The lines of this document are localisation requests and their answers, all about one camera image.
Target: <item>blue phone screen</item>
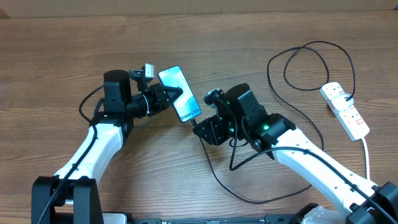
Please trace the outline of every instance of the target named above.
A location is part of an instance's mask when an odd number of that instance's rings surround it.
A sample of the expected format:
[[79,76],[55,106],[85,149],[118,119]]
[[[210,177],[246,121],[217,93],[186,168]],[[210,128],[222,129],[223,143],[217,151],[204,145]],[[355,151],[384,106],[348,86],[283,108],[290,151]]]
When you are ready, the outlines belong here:
[[158,76],[163,85],[182,89],[182,95],[173,103],[175,112],[177,112],[181,122],[186,122],[201,114],[198,102],[178,65],[159,72]]

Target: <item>wall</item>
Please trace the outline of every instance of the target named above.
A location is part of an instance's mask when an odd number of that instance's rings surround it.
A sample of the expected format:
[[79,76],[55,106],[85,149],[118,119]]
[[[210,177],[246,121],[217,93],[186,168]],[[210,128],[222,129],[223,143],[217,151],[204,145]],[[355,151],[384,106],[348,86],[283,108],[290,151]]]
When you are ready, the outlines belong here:
[[0,0],[3,17],[11,18],[389,10],[397,5],[398,0]]

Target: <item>white power cord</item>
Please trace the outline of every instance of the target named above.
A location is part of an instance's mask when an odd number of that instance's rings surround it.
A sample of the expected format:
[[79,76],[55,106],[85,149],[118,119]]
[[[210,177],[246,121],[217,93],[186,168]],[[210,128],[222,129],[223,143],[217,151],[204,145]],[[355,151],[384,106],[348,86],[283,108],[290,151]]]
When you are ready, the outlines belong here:
[[365,150],[365,166],[366,166],[366,178],[368,180],[371,179],[371,165],[369,163],[369,152],[368,152],[368,145],[366,144],[365,138],[361,138],[363,142],[363,148]]

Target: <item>white power strip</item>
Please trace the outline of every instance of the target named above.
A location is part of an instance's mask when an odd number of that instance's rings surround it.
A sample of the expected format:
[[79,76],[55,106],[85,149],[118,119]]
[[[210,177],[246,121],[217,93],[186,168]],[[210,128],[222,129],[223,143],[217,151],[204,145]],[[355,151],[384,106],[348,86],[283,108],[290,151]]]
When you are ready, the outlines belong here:
[[320,92],[352,141],[362,139],[369,133],[368,125],[353,104],[354,99],[345,101],[349,94],[339,83],[327,83]]

